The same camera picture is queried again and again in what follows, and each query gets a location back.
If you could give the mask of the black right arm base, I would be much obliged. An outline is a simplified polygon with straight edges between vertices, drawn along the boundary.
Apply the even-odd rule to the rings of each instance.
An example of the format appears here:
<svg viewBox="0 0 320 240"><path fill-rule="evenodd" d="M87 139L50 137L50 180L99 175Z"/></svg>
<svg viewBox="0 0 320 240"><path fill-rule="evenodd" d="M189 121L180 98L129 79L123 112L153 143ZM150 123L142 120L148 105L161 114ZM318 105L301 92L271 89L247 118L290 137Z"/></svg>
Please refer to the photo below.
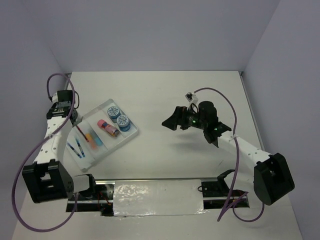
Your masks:
<svg viewBox="0 0 320 240"><path fill-rule="evenodd" d="M222 209L227 199L230 188L225 182L225 178L233 173L235 170L229 169L221 173L216 180L201 181L201 185L198 186L197 190L202 193L203 197L203 207L205 210L211 209ZM245 192L243 190L234 189L228 204L235 202L241 195ZM249 202L247 197L241 200L236 206L236 208L249 208Z"/></svg>

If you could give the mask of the pink sticky notes tube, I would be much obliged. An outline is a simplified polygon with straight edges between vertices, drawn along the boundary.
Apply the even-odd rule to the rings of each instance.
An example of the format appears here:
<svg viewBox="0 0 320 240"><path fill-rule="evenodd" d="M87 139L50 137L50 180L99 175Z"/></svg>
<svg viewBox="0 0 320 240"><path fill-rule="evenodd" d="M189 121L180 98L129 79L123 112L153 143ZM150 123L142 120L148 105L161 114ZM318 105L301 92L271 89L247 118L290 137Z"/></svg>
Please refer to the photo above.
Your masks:
<svg viewBox="0 0 320 240"><path fill-rule="evenodd" d="M107 123L105 120L100 119L97 122L97 125L100 129L102 129L103 131L105 131L107 134L109 134L111 137L116 138L119 135L119 130L114 127L113 125Z"/></svg>

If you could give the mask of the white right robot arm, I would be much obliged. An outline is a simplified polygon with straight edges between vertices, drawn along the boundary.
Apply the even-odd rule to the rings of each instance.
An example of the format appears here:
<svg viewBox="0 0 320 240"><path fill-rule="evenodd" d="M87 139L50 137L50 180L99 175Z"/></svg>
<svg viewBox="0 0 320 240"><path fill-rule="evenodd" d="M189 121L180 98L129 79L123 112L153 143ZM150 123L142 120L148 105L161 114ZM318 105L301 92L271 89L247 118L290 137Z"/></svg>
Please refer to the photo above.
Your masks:
<svg viewBox="0 0 320 240"><path fill-rule="evenodd" d="M229 153L239 153L239 159L253 169L253 189L265 205L272 205L295 188L286 158L258 149L233 133L232 129L219 121L217 109L210 101L202 101L195 112L190 107L177 106L173 114L161 123L170 129L187 130L197 128L203 131L209 144Z"/></svg>

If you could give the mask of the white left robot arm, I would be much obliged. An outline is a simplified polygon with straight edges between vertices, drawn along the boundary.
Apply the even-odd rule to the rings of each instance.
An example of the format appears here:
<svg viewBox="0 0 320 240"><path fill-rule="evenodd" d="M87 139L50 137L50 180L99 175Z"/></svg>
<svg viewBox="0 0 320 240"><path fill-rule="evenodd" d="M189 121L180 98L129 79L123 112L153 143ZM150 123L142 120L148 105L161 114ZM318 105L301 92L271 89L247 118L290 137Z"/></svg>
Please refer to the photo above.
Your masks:
<svg viewBox="0 0 320 240"><path fill-rule="evenodd" d="M71 90L59 90L52 97L53 105L46 114L48 141L42 145L31 165L22 169L22 177L34 203L71 199L74 194L91 200L98 187L92 174L71 176L63 166L67 138L78 122L77 111L71 110Z"/></svg>

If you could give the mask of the yellow pink highlighter pen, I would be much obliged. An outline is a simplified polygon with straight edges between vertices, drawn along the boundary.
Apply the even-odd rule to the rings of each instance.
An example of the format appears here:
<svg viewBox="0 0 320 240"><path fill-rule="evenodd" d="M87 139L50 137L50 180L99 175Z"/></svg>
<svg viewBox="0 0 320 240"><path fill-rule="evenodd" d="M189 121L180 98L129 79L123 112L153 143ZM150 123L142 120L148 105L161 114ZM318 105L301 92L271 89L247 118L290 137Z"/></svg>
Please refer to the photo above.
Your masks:
<svg viewBox="0 0 320 240"><path fill-rule="evenodd" d="M86 137L90 148L92 150L96 151L98 149L98 146L97 146L95 140L93 139L92 135L90 133L86 133L84 136Z"/></svg>

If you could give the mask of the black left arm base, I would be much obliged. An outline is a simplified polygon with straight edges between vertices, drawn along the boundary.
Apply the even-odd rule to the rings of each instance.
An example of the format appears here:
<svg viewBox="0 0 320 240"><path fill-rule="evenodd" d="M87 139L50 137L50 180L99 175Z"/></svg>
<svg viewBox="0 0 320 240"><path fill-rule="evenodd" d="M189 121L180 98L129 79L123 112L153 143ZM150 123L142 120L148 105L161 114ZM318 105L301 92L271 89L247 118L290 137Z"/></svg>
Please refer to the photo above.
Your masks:
<svg viewBox="0 0 320 240"><path fill-rule="evenodd" d="M81 176L88 177L89 188L78 194L75 212L93 212L103 217L113 217L115 181L95 180L92 174Z"/></svg>

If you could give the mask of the blue round splash-lid container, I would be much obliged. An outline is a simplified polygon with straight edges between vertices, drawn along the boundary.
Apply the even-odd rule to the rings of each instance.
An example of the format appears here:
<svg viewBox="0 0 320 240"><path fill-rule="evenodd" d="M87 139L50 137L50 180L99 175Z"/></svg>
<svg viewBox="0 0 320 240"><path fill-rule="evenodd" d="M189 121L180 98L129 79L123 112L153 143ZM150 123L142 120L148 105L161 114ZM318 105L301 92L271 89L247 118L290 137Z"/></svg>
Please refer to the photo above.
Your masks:
<svg viewBox="0 0 320 240"><path fill-rule="evenodd" d="M119 127L119 130L122 132L127 132L131 128L130 119L124 114L121 114L117 117L116 123Z"/></svg>

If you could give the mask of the red gel pen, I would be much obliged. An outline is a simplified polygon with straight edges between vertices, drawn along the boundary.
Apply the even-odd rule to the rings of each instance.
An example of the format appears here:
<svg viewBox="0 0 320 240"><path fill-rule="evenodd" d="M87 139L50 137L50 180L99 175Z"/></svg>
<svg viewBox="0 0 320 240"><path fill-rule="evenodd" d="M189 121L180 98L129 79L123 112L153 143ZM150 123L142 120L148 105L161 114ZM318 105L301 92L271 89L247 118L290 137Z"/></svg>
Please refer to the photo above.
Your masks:
<svg viewBox="0 0 320 240"><path fill-rule="evenodd" d="M83 133L83 131L80 129L80 127L78 125L76 125L76 129L80 132L80 134L83 136L83 138L85 139L85 141L87 143L89 143L89 139L86 137L86 135Z"/></svg>

